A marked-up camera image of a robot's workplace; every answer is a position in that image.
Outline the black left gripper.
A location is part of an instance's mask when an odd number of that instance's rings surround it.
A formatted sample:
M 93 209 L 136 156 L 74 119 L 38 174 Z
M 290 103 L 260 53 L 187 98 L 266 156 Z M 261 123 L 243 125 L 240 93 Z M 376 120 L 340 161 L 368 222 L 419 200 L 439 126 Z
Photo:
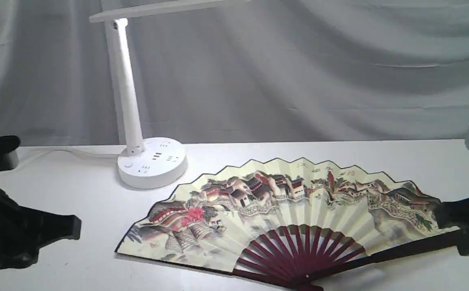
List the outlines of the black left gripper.
M 0 155 L 17 150 L 20 143 L 17 136 L 0 136 Z M 78 240 L 81 226 L 81 219 L 73 214 L 20 206 L 0 189 L 0 270 L 37 263 L 40 249 L 63 239 Z

